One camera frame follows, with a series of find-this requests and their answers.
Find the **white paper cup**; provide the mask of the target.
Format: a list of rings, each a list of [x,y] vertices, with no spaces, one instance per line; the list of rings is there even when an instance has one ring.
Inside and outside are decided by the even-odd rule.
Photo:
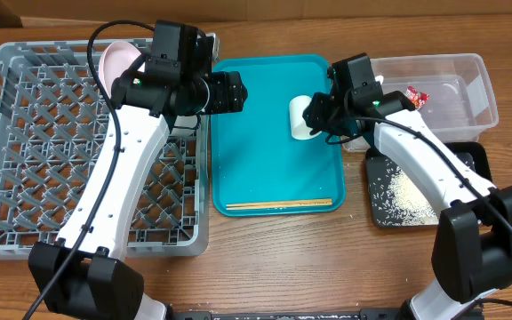
[[[303,118],[303,112],[311,101],[310,96],[300,95],[293,98],[289,103],[291,135],[296,140],[311,140],[320,134],[320,132],[312,133],[312,129],[307,126]]]

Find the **grey-white shallow bowl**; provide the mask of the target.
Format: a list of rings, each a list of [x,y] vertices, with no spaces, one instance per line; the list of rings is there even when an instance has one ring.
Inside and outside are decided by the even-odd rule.
[[[178,116],[173,128],[175,130],[197,130],[201,125],[200,115],[195,116]]]

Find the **red snack wrapper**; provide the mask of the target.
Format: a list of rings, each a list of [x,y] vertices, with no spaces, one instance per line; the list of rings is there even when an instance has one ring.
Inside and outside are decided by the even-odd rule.
[[[429,100],[429,95],[427,93],[419,92],[412,86],[407,87],[404,95],[416,109],[423,108]]]

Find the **white rice pile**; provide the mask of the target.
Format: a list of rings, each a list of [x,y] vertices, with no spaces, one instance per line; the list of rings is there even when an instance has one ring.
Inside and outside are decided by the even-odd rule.
[[[438,218],[403,170],[384,156],[365,159],[372,220],[381,228],[435,226]]]

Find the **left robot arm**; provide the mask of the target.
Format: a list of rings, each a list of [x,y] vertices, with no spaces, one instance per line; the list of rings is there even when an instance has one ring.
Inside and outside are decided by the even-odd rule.
[[[151,166],[185,117],[240,112],[248,92],[237,72],[214,71],[220,40],[160,20],[143,52],[112,43],[88,68],[109,112],[106,138],[75,211],[51,244],[37,242],[28,267],[37,305],[77,319],[167,319],[125,263],[132,216]]]

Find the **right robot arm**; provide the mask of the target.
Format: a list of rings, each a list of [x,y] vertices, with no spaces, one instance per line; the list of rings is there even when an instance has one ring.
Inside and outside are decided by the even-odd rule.
[[[397,164],[438,215],[434,280],[406,300],[398,319],[460,319],[512,285],[512,186],[497,188],[462,163],[427,128],[411,99],[385,93],[366,53],[331,64],[329,93],[303,112],[312,133],[363,137]]]

